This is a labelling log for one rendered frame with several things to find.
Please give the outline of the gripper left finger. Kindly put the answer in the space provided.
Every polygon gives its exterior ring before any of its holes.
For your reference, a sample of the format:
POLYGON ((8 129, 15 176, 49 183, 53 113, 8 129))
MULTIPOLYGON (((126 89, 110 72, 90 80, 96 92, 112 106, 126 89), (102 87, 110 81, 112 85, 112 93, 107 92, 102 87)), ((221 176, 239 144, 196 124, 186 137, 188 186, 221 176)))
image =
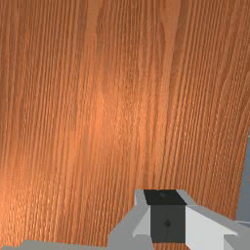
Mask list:
POLYGON ((168 241, 169 229, 164 210, 152 211, 149 202, 163 203, 166 192, 160 189, 135 190, 135 203, 108 237, 108 250, 154 250, 154 243, 168 241))

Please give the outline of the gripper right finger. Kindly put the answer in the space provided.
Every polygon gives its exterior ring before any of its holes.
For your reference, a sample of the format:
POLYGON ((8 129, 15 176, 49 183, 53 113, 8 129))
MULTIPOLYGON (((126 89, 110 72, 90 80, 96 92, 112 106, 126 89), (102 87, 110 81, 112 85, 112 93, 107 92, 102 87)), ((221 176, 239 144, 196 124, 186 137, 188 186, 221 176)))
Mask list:
POLYGON ((250 250, 250 203, 239 198, 236 218, 198 205, 183 189, 170 189, 171 204, 180 206, 169 220, 168 241, 190 250, 250 250))

